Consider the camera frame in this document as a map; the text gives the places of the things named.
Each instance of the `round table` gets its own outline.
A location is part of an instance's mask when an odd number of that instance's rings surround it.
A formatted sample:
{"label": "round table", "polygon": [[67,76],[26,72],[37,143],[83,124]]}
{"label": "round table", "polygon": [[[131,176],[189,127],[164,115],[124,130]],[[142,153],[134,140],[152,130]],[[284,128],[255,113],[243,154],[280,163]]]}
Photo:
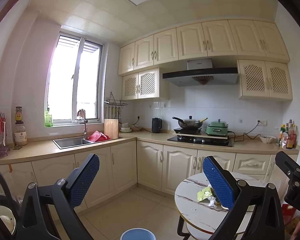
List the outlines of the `round table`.
{"label": "round table", "polygon": [[[262,183],[247,175],[236,172],[231,172],[231,174],[236,180],[244,179],[250,186],[263,187]],[[196,239],[208,239],[207,237],[198,237],[199,233],[203,232],[203,235],[208,234],[207,236],[211,236],[228,213],[227,210],[221,208],[221,205],[214,208],[208,206],[208,201],[197,201],[197,193],[207,187],[208,184],[208,179],[203,172],[195,174],[184,179],[178,185],[174,194],[176,208],[180,214],[179,224],[182,223],[182,225],[178,225],[178,231],[179,229],[182,230],[184,223],[182,220],[184,220],[187,223],[188,231]],[[238,228],[237,234],[244,233],[252,211],[253,206],[250,206]]]}

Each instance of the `faucet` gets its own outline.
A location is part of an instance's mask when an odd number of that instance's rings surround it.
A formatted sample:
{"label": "faucet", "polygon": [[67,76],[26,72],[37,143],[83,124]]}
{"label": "faucet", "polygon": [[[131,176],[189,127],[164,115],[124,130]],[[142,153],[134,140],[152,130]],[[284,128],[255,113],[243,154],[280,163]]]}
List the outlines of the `faucet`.
{"label": "faucet", "polygon": [[83,131],[83,134],[84,134],[84,139],[87,140],[88,139],[88,130],[87,130],[87,122],[88,120],[86,119],[86,110],[84,109],[80,109],[77,113],[77,116],[80,116],[83,118],[83,123],[84,123],[84,131]]}

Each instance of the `window frame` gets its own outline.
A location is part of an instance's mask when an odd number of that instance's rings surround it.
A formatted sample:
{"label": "window frame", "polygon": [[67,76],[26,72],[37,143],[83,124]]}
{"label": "window frame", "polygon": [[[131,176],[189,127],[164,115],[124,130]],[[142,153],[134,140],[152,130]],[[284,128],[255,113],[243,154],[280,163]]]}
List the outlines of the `window frame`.
{"label": "window frame", "polygon": [[99,94],[101,93],[101,87],[99,87],[100,84],[100,79],[102,78],[100,75],[100,70],[101,70],[101,61],[102,61],[102,52],[103,52],[103,48],[104,48],[104,44],[101,44],[100,42],[96,42],[93,39],[89,38],[89,37],[85,37],[85,36],[79,36],[79,35],[73,35],[70,33],[66,33],[64,31],[60,31],[58,38],[56,40],[54,49],[53,49],[53,53],[51,56],[51,60],[50,60],[50,66],[49,66],[49,72],[48,72],[48,76],[47,76],[47,85],[46,85],[46,99],[45,99],[45,109],[48,108],[48,92],[49,92],[49,83],[50,83],[50,70],[51,70],[51,66],[52,66],[52,60],[53,60],[53,54],[55,52],[55,49],[58,45],[59,42],[59,38],[60,36],[66,36],[69,38],[74,38],[74,39],[79,39],[80,44],[79,44],[79,48],[78,48],[78,55],[77,55],[77,59],[76,59],[76,63],[75,63],[75,69],[74,69],[74,75],[73,75],[73,88],[72,88],[72,119],[53,119],[53,126],[64,126],[64,125],[79,125],[79,122],[76,121],[77,119],[77,90],[78,90],[78,80],[79,80],[79,69],[80,69],[80,59],[81,59],[81,54],[83,52],[83,47],[84,47],[84,43],[85,41],[90,42],[92,44],[95,44],[97,46],[100,47],[100,53],[99,53],[99,63],[98,63],[98,77],[97,77],[97,93],[96,93],[96,107],[95,107],[95,115],[97,118],[90,118],[87,119],[89,121],[90,124],[93,123],[101,123],[101,108],[100,108],[100,104],[101,102],[99,102],[99,100],[102,98]]}

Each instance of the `power outlet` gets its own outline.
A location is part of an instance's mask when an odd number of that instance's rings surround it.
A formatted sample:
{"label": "power outlet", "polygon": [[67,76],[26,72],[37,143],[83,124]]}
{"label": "power outlet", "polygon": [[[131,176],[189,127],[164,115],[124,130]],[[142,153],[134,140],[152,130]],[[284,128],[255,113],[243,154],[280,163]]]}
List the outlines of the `power outlet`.
{"label": "power outlet", "polygon": [[267,126],[268,125],[268,120],[257,119],[256,123],[258,123],[258,121],[260,121],[260,123],[258,124],[258,126]]}

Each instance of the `beige countertop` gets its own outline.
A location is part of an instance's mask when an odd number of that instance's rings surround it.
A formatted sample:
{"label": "beige countertop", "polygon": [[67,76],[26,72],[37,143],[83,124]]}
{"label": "beige countertop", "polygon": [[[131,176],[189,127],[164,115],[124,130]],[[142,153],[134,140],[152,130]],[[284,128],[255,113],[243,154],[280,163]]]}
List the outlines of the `beige countertop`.
{"label": "beige countertop", "polygon": [[[171,133],[150,133],[147,131],[140,132],[130,132],[130,133],[120,133],[120,139],[111,140],[107,142],[100,142],[93,145],[84,145],[67,149],[59,149],[52,140],[48,141],[38,141],[29,142],[26,146],[22,147],[20,150],[10,150],[8,156],[0,157],[0,164],[8,163],[20,163],[36,161],[41,159],[47,159],[57,156],[63,156],[68,154],[74,154],[79,152],[85,152],[90,150],[97,150],[104,147],[109,147],[125,142],[130,142],[134,140],[159,143],[170,146],[200,149],[208,151],[218,151],[218,152],[232,152],[232,153],[250,153],[250,154],[276,154],[282,149],[276,144],[266,144],[262,143],[258,138],[255,140],[247,140],[244,142],[235,142],[233,147],[225,146],[209,146],[209,145],[198,145],[191,143],[173,142],[167,141],[168,138],[173,137]],[[284,150],[287,154],[298,154],[299,146],[297,149]]]}

